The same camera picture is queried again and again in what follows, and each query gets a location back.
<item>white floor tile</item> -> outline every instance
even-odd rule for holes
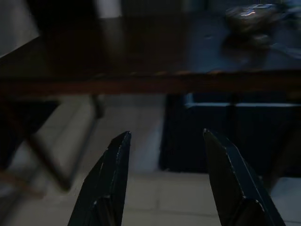
[[[285,222],[286,226],[301,226],[301,223],[295,223],[295,222]]]
[[[284,221],[301,222],[301,178],[281,178],[271,197]]]
[[[220,226],[218,217],[160,214],[157,226]]]
[[[61,103],[70,105],[81,105],[82,103],[88,103],[90,101],[89,95],[63,95],[59,96]]]
[[[174,174],[162,181],[160,210],[217,215],[208,175]]]
[[[135,107],[139,95],[105,95],[104,104],[106,107]]]
[[[126,209],[154,210],[158,204],[158,179],[131,177],[127,180]]]
[[[41,205],[37,202],[23,203],[15,210],[6,226],[66,226],[73,207]]]
[[[158,128],[162,130],[164,122],[164,112],[165,109],[163,106],[142,107],[138,121],[138,128]]]
[[[37,135],[48,148],[52,148],[62,131],[63,128],[60,127],[53,128],[42,126],[37,132]]]
[[[143,94],[135,95],[139,107],[165,107],[166,95]]]
[[[104,117],[99,120],[103,128],[134,130],[137,128],[140,109],[137,107],[106,107]]]
[[[72,116],[68,127],[82,128],[86,125],[90,125],[94,115],[93,106],[89,102],[85,102],[80,105],[76,113]]]
[[[137,129],[130,153],[130,172],[150,173],[158,170],[161,137],[161,129]]]
[[[36,167],[37,161],[31,153],[29,146],[25,142],[22,142],[8,169],[14,171],[15,169],[34,169]]]
[[[43,126],[45,127],[65,127],[73,114],[75,114],[78,105],[62,103],[60,104],[52,115],[47,119]]]
[[[124,211],[122,226],[155,226],[155,217],[151,212]]]
[[[45,191],[46,195],[42,200],[37,200],[36,202],[45,205],[73,208],[86,176],[86,174],[77,174],[72,183],[72,187],[68,192],[62,191],[54,183],[49,183]]]
[[[73,169],[74,163],[85,141],[85,134],[88,129],[89,127],[65,129],[52,148],[54,161],[62,167],[66,175],[69,175]]]

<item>floor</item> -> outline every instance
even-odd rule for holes
[[[124,226],[219,226],[208,175],[161,172],[158,155],[164,119],[164,95],[105,96],[105,117],[96,124],[79,165],[72,189],[61,192],[43,172],[33,186],[47,193],[41,200],[24,198],[6,221],[7,226],[66,226],[87,173],[111,139],[132,132]],[[62,97],[62,104],[38,134],[49,152],[70,173],[80,152],[93,109],[86,96]],[[22,145],[13,165],[32,158]],[[288,226],[301,226],[301,180],[282,178],[273,201]]]

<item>table leg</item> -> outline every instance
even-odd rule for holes
[[[95,117],[100,119],[104,116],[104,106],[102,102],[98,99],[98,95],[91,95],[91,101],[95,110]]]
[[[29,131],[27,131],[26,127],[21,123],[21,121],[19,120],[9,103],[3,98],[0,101],[0,109],[3,111],[10,125],[16,130],[16,132],[21,137],[23,137],[26,140],[28,145],[31,147],[31,150],[34,153],[34,155],[42,163],[46,171],[48,171],[54,177],[58,185],[63,190],[68,191],[71,188],[71,182],[62,174],[61,170],[51,160],[48,154],[49,152],[46,150],[46,147],[42,145],[41,141],[37,139],[37,137],[35,137],[34,135],[30,134]]]

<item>black pointed object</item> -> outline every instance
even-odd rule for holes
[[[86,177],[68,226],[121,226],[131,133],[114,138]]]
[[[271,197],[225,136],[204,130],[210,184],[222,226],[285,226]]]

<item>wooden table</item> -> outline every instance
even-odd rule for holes
[[[301,48],[300,33],[280,23],[275,42]],[[18,95],[187,93],[301,89],[301,61],[255,49],[213,14],[85,20],[52,28],[0,59],[0,93]],[[59,185],[71,184],[7,105]]]

